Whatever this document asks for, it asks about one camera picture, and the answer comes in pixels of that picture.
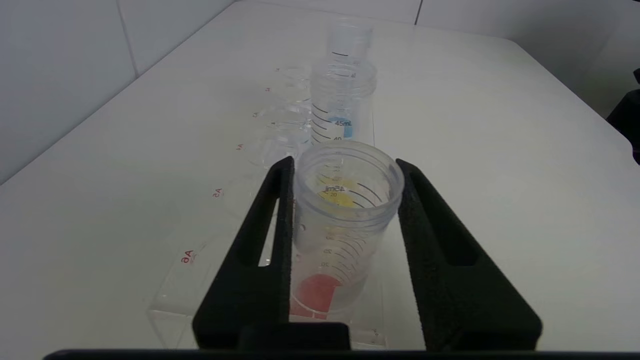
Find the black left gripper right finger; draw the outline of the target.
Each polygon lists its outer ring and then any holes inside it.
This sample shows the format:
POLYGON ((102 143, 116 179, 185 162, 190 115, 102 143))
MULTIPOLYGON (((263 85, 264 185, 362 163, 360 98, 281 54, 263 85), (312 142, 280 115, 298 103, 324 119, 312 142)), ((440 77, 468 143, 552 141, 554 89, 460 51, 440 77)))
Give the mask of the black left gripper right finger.
POLYGON ((434 185, 397 159, 398 208, 428 351, 534 351, 543 324, 434 185))

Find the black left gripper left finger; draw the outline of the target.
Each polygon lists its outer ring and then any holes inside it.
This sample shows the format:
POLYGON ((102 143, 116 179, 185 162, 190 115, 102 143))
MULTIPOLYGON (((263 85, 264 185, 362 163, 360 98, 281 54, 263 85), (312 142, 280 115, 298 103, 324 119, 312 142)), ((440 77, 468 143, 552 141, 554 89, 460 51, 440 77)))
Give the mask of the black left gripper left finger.
POLYGON ((242 331, 290 314, 295 161, 272 165, 192 319, 201 350, 237 347, 242 331))

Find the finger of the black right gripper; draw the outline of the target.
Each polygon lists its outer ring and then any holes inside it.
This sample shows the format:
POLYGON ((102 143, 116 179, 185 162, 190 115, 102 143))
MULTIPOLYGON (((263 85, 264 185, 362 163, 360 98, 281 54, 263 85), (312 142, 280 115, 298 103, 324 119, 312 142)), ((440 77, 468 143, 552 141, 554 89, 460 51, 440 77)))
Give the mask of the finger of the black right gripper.
POLYGON ((610 114, 606 121, 617 132, 622 134, 632 147, 632 157, 640 164, 640 89, 633 89, 626 93, 610 114))

